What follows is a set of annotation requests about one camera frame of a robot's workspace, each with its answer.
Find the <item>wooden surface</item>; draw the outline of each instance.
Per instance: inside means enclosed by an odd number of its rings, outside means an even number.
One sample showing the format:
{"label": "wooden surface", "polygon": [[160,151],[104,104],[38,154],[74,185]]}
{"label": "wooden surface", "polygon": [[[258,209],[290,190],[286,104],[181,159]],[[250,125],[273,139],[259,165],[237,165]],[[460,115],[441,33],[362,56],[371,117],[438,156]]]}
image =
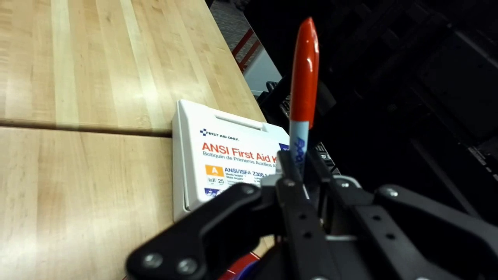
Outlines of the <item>wooden surface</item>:
{"label": "wooden surface", "polygon": [[0,125],[169,134],[178,98],[262,120],[203,0],[0,2]]}
{"label": "wooden surface", "polygon": [[170,224],[170,140],[0,129],[0,279],[122,280]]}

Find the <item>red marker cap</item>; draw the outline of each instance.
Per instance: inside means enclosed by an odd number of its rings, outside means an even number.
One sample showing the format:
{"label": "red marker cap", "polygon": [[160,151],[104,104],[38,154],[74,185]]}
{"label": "red marker cap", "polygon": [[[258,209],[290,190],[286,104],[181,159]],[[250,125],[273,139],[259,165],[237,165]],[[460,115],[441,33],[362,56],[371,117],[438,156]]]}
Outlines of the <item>red marker cap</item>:
{"label": "red marker cap", "polygon": [[290,122],[307,122],[312,128],[318,50],[312,19],[307,17],[300,27],[293,50],[290,84]]}

